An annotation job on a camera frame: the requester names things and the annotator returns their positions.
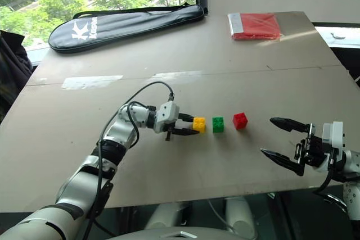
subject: black strap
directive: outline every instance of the black strap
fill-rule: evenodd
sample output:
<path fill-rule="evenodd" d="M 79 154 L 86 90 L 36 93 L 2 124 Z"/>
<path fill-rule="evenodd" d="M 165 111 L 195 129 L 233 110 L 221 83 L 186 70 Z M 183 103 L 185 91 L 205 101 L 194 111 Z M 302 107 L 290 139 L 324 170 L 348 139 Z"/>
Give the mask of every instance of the black strap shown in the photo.
<path fill-rule="evenodd" d="M 45 209 L 45 208 L 62 209 L 64 211 L 68 212 L 73 217 L 74 220 L 81 218 L 84 215 L 84 211 L 79 206 L 72 205 L 72 204 L 66 203 L 66 202 L 60 202 L 55 205 L 48 205 L 48 206 L 43 207 L 42 209 Z"/>
<path fill-rule="evenodd" d="M 148 7 L 148 8 L 131 8 L 129 10 L 116 10 L 116 11 L 82 11 L 74 15 L 73 19 L 79 18 L 83 15 L 93 16 L 93 15 L 108 15 L 108 14 L 118 14 L 118 13 L 134 13 L 134 12 L 151 12 L 151 11 L 176 11 L 180 8 L 190 6 L 185 2 L 181 6 L 171 6 L 171 7 Z"/>

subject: wire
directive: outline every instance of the wire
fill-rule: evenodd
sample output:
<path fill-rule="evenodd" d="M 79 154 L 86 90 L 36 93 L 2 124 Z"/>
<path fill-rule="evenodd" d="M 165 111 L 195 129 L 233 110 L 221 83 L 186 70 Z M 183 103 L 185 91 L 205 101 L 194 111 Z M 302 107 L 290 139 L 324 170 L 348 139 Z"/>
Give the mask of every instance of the wire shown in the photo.
<path fill-rule="evenodd" d="M 226 222 L 226 220 L 224 220 L 224 219 L 219 215 L 219 213 L 217 213 L 217 211 L 215 210 L 212 202 L 210 202 L 210 200 L 207 200 L 207 201 L 208 201 L 211 209 L 213 210 L 215 216 L 217 216 L 218 219 L 219 219 L 226 227 L 228 227 L 234 234 L 237 234 L 235 228 L 234 228 L 233 226 L 231 226 L 230 224 L 228 224 L 228 223 Z"/>
<path fill-rule="evenodd" d="M 106 229 L 104 226 L 102 226 L 96 219 L 94 220 L 94 224 L 95 224 L 96 227 L 98 227 L 99 229 L 101 229 L 103 232 L 107 233 L 111 237 L 116 237 L 117 236 L 115 233 L 112 233 L 111 231 Z"/>
<path fill-rule="evenodd" d="M 170 91 L 170 95 L 169 95 L 169 101 L 172 101 L 174 100 L 174 92 L 172 90 L 172 88 L 165 82 L 163 81 L 153 81 L 152 83 L 150 84 L 147 84 L 146 86 L 140 88 L 138 91 L 135 92 L 134 95 L 132 95 L 122 106 L 124 106 L 125 104 L 129 103 L 134 97 L 136 97 L 140 92 L 142 92 L 145 88 L 153 85 L 153 84 L 163 84 L 165 85 L 169 91 Z M 143 106 L 143 107 L 146 107 L 145 105 L 143 105 L 142 103 L 140 102 L 134 102 L 134 103 L 137 103 L 139 104 L 140 106 Z M 95 195 L 95 199 L 94 199 L 94 204 L 93 204 L 93 207 L 91 209 L 91 213 L 90 213 L 90 217 L 89 217 L 89 222 L 88 222 L 88 225 L 86 227 L 86 230 L 84 232 L 84 236 L 83 236 L 83 240 L 87 240 L 87 238 L 89 237 L 89 234 L 90 234 L 90 231 L 91 231 L 91 227 L 92 227 L 92 224 L 96 222 L 95 220 L 95 216 L 96 216 L 96 211 L 97 211 L 97 205 L 98 205 L 98 199 L 99 199 L 99 196 L 100 196 L 100 192 L 101 192 L 101 182 L 102 182 L 102 150 L 101 150 L 101 143 L 102 143 L 102 139 L 104 137 L 104 134 L 106 132 L 106 129 L 107 127 L 110 125 L 110 123 L 113 121 L 113 119 L 115 118 L 115 116 L 118 114 L 118 111 L 119 109 L 117 109 L 113 115 L 111 116 L 111 118 L 107 121 L 107 123 L 105 124 L 105 126 L 103 127 L 101 133 L 100 133 L 100 137 L 99 137 L 99 140 L 97 142 L 97 147 L 98 147 L 98 163 L 99 163 L 99 173 L 98 173 L 98 182 L 97 182 L 97 188 L 96 188 L 96 195 Z M 139 141 L 139 130 L 135 124 L 135 122 L 133 121 L 131 115 L 129 115 L 128 113 L 128 116 L 129 116 L 129 119 L 131 121 L 131 123 L 133 124 L 134 126 L 134 129 L 135 131 L 137 131 L 137 139 L 135 141 L 135 143 L 133 143 L 131 147 L 133 147 L 138 141 Z"/>
<path fill-rule="evenodd" d="M 169 100 L 174 100 L 174 92 L 172 90 L 172 88 L 165 82 L 163 81 L 153 81 L 150 84 L 147 84 L 146 86 L 140 88 L 134 95 L 132 95 L 124 104 L 128 103 L 129 101 L 131 101 L 134 97 L 136 97 L 141 91 L 143 91 L 145 88 L 153 85 L 153 84 L 163 84 L 164 86 L 166 86 L 169 90 L 170 90 L 170 97 Z"/>
<path fill-rule="evenodd" d="M 131 144 L 130 148 L 133 148 L 135 146 L 135 144 L 137 144 L 137 142 L 140 139 L 139 129 L 137 128 L 137 125 L 135 124 L 135 122 L 133 120 L 133 117 L 131 116 L 131 113 L 130 113 L 130 105 L 132 105 L 132 104 L 139 104 L 139 102 L 137 102 L 137 101 L 129 102 L 128 105 L 127 105 L 127 109 L 126 109 L 127 113 L 128 113 L 128 116 L 129 116 L 129 120 L 130 120 L 131 124 L 133 125 L 134 130 L 136 132 L 136 140 L 135 140 L 134 143 Z"/>
<path fill-rule="evenodd" d="M 329 194 L 321 193 L 330 184 L 330 181 L 331 181 L 332 177 L 334 176 L 335 165 L 336 165 L 336 154 L 335 154 L 334 150 L 332 150 L 332 152 L 330 154 L 329 160 L 330 159 L 333 159 L 332 166 L 328 169 L 327 176 L 326 176 L 324 182 L 321 184 L 320 187 L 318 187 L 316 190 L 314 190 L 313 193 L 320 196 L 320 197 L 322 197 L 324 200 L 327 200 L 327 201 L 329 201 L 331 203 L 336 204 L 344 212 L 347 212 L 346 208 L 344 208 L 344 205 L 341 204 L 340 199 L 337 198 L 337 200 L 336 200 L 335 196 L 330 197 Z"/>
<path fill-rule="evenodd" d="M 355 181 L 359 181 L 359 180 L 360 180 L 360 176 L 345 178 L 346 182 L 355 182 Z"/>

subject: red plastic bag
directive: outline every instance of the red plastic bag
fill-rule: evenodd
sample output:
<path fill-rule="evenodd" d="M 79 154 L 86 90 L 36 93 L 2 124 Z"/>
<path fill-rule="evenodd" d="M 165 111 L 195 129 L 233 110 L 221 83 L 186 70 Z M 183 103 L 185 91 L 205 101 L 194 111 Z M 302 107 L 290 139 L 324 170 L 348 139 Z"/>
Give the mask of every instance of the red plastic bag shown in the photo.
<path fill-rule="evenodd" d="M 273 13 L 228 14 L 233 39 L 278 39 L 279 24 Z"/>

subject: lego brick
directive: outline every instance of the lego brick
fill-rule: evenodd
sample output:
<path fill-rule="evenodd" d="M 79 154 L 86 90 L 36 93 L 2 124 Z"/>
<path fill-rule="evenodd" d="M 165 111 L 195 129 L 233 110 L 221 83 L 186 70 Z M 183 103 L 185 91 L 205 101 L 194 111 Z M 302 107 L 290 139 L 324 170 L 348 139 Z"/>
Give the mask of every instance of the lego brick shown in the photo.
<path fill-rule="evenodd" d="M 232 122 L 234 123 L 236 129 L 243 129 L 244 127 L 246 127 L 246 124 L 248 123 L 248 119 L 246 118 L 245 113 L 241 112 L 239 114 L 234 115 Z"/>
<path fill-rule="evenodd" d="M 213 133 L 224 132 L 224 118 L 213 117 Z"/>
<path fill-rule="evenodd" d="M 197 130 L 200 133 L 205 132 L 205 118 L 204 117 L 194 117 L 192 123 L 192 129 Z"/>

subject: black cable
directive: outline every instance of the black cable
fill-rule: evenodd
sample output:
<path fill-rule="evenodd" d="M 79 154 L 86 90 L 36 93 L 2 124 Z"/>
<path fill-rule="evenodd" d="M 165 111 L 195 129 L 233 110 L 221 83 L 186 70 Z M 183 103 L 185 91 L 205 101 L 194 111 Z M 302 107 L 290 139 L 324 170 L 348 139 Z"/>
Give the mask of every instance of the black cable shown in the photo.
<path fill-rule="evenodd" d="M 330 184 L 330 181 L 332 179 L 332 177 L 334 176 L 334 169 L 333 168 L 330 168 L 327 172 L 327 176 L 326 176 L 326 179 L 325 181 L 321 184 L 320 187 L 318 187 L 314 193 L 317 194 L 317 193 L 320 193 L 322 192 L 329 184 Z"/>
<path fill-rule="evenodd" d="M 359 180 L 360 180 L 360 176 L 345 178 L 346 182 L 355 182 L 355 181 L 359 181 Z"/>
<path fill-rule="evenodd" d="M 152 83 L 147 84 L 146 86 L 144 86 L 144 87 L 140 88 L 138 91 L 136 91 L 136 93 L 134 95 L 132 95 L 122 106 L 129 103 L 129 101 L 131 101 L 134 97 L 136 97 L 145 88 L 147 88 L 147 87 L 149 87 L 149 86 L 151 86 L 153 84 L 163 84 L 163 85 L 165 85 L 170 90 L 169 101 L 174 100 L 174 92 L 173 92 L 172 88 L 167 83 L 165 83 L 163 81 L 153 81 Z M 140 106 L 145 107 L 145 105 L 141 104 L 140 102 L 135 102 L 135 103 L 139 104 Z M 116 110 L 113 113 L 112 117 L 108 120 L 108 122 L 106 123 L 106 125 L 102 129 L 102 131 L 100 133 L 99 140 L 97 142 L 98 160 L 99 160 L 99 162 L 98 162 L 99 163 L 98 182 L 97 182 L 97 188 L 96 188 L 96 195 L 95 195 L 95 199 L 94 199 L 94 204 L 93 204 L 93 207 L 91 209 L 89 222 L 88 222 L 88 225 L 87 225 L 86 230 L 84 232 L 83 240 L 87 240 L 87 238 L 89 237 L 90 231 L 91 231 L 92 224 L 95 222 L 96 210 L 97 210 L 97 205 L 98 205 L 98 198 L 99 198 L 99 195 L 100 195 L 100 192 L 101 192 L 101 182 L 102 182 L 102 150 L 101 150 L 101 142 L 102 142 L 102 139 L 104 137 L 104 134 L 106 132 L 107 127 L 110 125 L 112 120 L 118 114 L 118 111 L 119 110 Z M 133 124 L 133 126 L 135 128 L 135 131 L 137 130 L 137 139 L 136 139 L 135 143 L 133 143 L 132 146 L 130 146 L 130 148 L 131 148 L 139 141 L 139 130 L 137 129 L 137 126 L 136 126 L 135 122 L 132 120 L 132 117 L 130 115 L 129 115 L 129 119 L 132 122 L 132 124 Z"/>
<path fill-rule="evenodd" d="M 329 202 L 335 203 L 336 205 L 338 205 L 341 209 L 343 209 L 346 212 L 346 209 L 344 209 L 344 206 L 341 203 L 339 203 L 337 200 L 335 200 L 332 197 L 328 197 L 327 194 L 321 193 L 330 184 L 330 181 L 331 181 L 332 177 L 334 176 L 334 171 L 335 171 L 335 166 L 336 166 L 336 153 L 334 152 L 334 149 L 332 150 L 332 152 L 330 154 L 329 162 L 331 161 L 331 159 L 333 159 L 333 163 L 331 166 L 329 166 L 325 181 L 321 184 L 320 187 L 318 187 L 316 190 L 314 190 L 313 193 L 322 197 L 323 199 L 325 199 Z"/>
<path fill-rule="evenodd" d="M 135 144 L 137 144 L 137 142 L 138 142 L 139 139 L 140 139 L 139 129 L 137 128 L 137 125 L 135 124 L 135 122 L 134 122 L 134 120 L 133 120 L 133 118 L 132 118 L 132 116 L 131 116 L 131 113 L 130 113 L 130 105 L 132 105 L 132 104 L 139 104 L 139 102 L 137 102 L 137 101 L 129 102 L 128 105 L 127 105 L 127 109 L 126 109 L 126 110 L 127 110 L 127 113 L 128 113 L 128 116 L 129 116 L 129 120 L 130 120 L 131 124 L 133 125 L 134 130 L 135 130 L 135 132 L 136 132 L 136 140 L 135 140 L 135 142 L 132 143 L 132 145 L 130 146 L 130 148 L 134 147 Z"/>
<path fill-rule="evenodd" d="M 169 90 L 170 90 L 170 96 L 169 96 L 169 100 L 174 100 L 174 92 L 172 90 L 172 88 L 167 84 L 164 83 L 163 81 L 153 81 L 150 84 L 147 84 L 146 86 L 140 88 L 134 95 L 132 95 L 124 104 L 128 103 L 129 101 L 131 101 L 134 97 L 136 97 L 141 91 L 143 91 L 145 88 L 153 85 L 153 84 L 163 84 L 164 86 L 166 86 Z"/>
<path fill-rule="evenodd" d="M 111 237 L 116 237 L 117 236 L 115 233 L 112 233 L 111 231 L 106 229 L 104 226 L 102 226 L 96 219 L 94 220 L 94 224 L 95 224 L 96 227 L 98 227 L 99 229 L 101 229 L 103 232 L 107 233 Z"/>

